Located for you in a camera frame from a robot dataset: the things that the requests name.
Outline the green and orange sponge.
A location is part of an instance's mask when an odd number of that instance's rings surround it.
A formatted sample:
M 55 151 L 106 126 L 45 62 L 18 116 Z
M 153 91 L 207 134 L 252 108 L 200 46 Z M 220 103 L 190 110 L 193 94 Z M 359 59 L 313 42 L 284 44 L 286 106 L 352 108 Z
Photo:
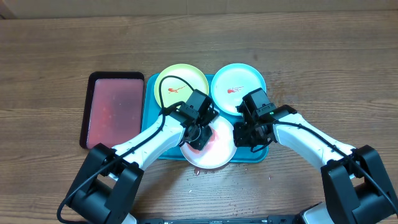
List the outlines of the green and orange sponge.
M 214 136 L 213 129 L 210 126 L 201 127 L 197 137 L 188 144 L 197 151 L 202 151 Z

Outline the white plate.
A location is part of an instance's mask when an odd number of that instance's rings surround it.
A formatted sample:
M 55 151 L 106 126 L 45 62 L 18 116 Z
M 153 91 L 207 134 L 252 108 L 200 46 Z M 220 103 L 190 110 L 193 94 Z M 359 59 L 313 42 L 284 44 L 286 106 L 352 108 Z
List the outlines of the white plate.
M 180 147 L 183 156 L 192 165 L 202 169 L 216 169 L 228 163 L 237 147 L 233 140 L 233 125 L 218 116 L 210 123 L 214 136 L 202 151 L 194 150 L 188 144 Z

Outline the yellow-green plate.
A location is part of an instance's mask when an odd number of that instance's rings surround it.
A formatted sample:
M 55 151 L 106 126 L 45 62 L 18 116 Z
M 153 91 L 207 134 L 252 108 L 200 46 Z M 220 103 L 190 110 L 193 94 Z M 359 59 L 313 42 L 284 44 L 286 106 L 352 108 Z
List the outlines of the yellow-green plate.
M 204 73 L 193 65 L 179 63 L 165 68 L 156 78 L 154 95 L 158 105 L 160 105 L 159 84 L 160 81 L 167 76 L 180 77 L 188 82 L 193 89 L 200 90 L 206 95 L 209 94 L 209 84 Z M 186 83 L 176 78 L 166 78 L 162 82 L 161 92 L 166 108 L 179 101 L 186 102 L 192 94 L 191 88 Z

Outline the light blue plate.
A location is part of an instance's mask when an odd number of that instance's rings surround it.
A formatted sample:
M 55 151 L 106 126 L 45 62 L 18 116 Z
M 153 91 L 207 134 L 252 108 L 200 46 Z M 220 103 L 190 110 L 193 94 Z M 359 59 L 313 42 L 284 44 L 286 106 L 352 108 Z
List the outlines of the light blue plate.
M 262 88 L 266 83 L 261 73 L 245 63 L 232 63 L 222 67 L 211 81 L 211 97 L 223 112 L 240 116 L 236 107 L 250 91 Z

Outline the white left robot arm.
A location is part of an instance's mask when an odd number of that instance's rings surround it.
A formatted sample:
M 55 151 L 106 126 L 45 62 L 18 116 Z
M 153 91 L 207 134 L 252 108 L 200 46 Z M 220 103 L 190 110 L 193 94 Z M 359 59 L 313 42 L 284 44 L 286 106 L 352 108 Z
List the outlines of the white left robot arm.
M 136 137 L 112 148 L 97 144 L 87 155 L 57 210 L 68 206 L 83 223 L 135 223 L 130 215 L 144 171 L 166 150 L 184 142 L 199 148 L 210 140 L 212 103 L 182 101 L 163 108 L 156 122 Z

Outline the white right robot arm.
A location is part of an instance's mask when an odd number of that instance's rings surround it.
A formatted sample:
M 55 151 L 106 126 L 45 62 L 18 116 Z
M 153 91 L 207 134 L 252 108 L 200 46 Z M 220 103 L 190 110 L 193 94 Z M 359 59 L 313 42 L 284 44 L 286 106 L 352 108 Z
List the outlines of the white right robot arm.
M 240 105 L 234 143 L 259 151 L 276 142 L 289 147 L 322 176 L 325 202 L 306 208 L 291 223 L 377 223 L 397 213 L 397 195 L 371 146 L 355 148 L 309 124 L 290 106 Z

